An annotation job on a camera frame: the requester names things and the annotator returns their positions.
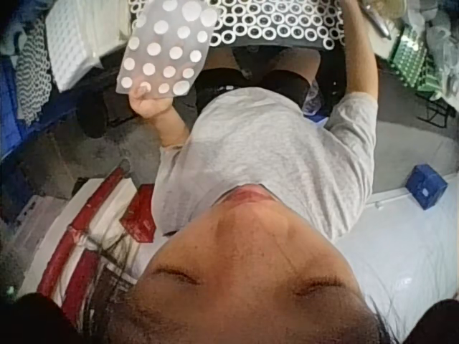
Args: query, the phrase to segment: patterned fabric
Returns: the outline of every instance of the patterned fabric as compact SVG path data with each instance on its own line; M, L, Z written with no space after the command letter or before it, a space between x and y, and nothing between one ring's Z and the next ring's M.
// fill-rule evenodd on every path
M16 66L16 84L21 110L18 118L30 125L38 119L51 93L48 52L44 44L44 20L38 19L27 37Z

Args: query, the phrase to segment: blue box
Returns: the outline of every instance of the blue box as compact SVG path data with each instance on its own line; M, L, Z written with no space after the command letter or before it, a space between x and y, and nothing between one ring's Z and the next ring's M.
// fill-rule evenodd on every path
M420 206L426 210L438 202L448 183L425 163L413 168L405 186Z

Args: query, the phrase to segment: thigh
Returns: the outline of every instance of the thigh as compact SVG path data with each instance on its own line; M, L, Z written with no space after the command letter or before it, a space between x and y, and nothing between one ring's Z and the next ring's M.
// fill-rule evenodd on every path
M300 108L303 107L311 87L304 77L287 70L273 70L267 73L257 86L287 97Z
M214 68L203 70L194 83L198 114L214 98L238 88L247 87L248 81L239 70Z

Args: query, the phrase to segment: gray floor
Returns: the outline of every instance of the gray floor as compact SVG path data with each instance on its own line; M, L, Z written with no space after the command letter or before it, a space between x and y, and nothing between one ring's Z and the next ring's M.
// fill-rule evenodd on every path
M194 95L177 104L192 125ZM375 150L374 192L399 188L413 166L429 163L441 174L458 168L458 119L438 129L416 119L425 104L391 75L380 77L379 122ZM60 123L22 153L31 184L42 193L69 198L78 177L106 176L122 157L133 167L136 183L153 183L159 164L158 141L141 120L110 129L105 137L87 138L76 119Z

